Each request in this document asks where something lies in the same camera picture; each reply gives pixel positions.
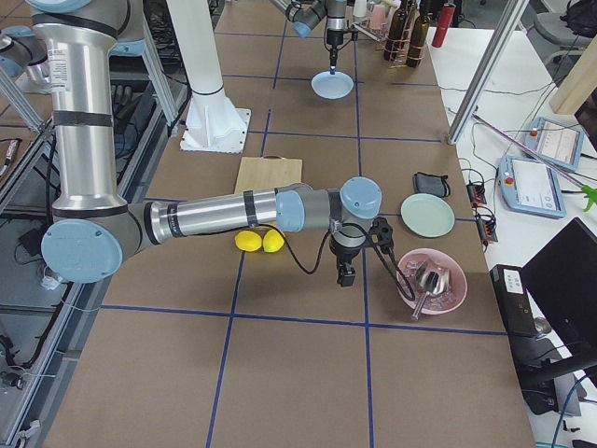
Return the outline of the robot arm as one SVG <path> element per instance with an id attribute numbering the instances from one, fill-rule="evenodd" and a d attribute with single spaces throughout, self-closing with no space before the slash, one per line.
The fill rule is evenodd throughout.
<path id="1" fill-rule="evenodd" d="M 309 37 L 322 21 L 326 23 L 325 48 L 329 55 L 329 73 L 335 75 L 344 36 L 349 33 L 345 17 L 348 2 L 271 0 L 271 4 L 285 15 L 295 34 L 301 38 Z"/>
<path id="2" fill-rule="evenodd" d="M 123 261 L 150 245 L 171 238 L 239 231 L 274 222 L 282 232 L 327 230 L 337 259 L 338 284 L 351 286 L 352 260 L 365 246 L 374 246 L 369 228 L 381 207 L 380 187 L 354 177 L 337 189 L 313 190 L 297 183 L 287 187 L 214 197 L 195 202 L 129 204 L 117 191 L 114 119 L 109 56 L 117 44 L 142 52 L 146 26 L 141 1 L 26 1 L 31 7 L 34 35 L 46 45 L 61 195 L 51 206 L 54 222 L 41 242 L 52 271 L 65 280 L 88 284 L 115 273 Z M 336 71 L 338 52 L 347 33 L 347 1 L 283 1 L 296 33 L 306 37 L 326 20 L 330 72 L 316 80 L 340 87 L 346 78 Z M 250 121 L 249 109 L 236 108 L 225 93 L 207 1 L 167 1 L 191 95 L 181 148 L 240 153 Z"/>

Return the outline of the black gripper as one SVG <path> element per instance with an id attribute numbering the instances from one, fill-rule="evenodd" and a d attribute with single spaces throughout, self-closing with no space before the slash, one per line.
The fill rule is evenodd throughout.
<path id="1" fill-rule="evenodd" d="M 331 252 L 336 257 L 338 285 L 341 287 L 352 287 L 354 285 L 355 280 L 355 269 L 353 265 L 353 260 L 360 254 L 363 246 L 358 245 L 354 247 L 349 247 L 346 245 L 342 245 L 334 238 L 332 238 L 331 242 L 329 243 L 329 247 Z"/>
<path id="2" fill-rule="evenodd" d="M 338 63 L 338 48 L 343 45 L 346 30 L 326 28 L 326 47 L 329 49 L 329 73 L 335 74 Z"/>

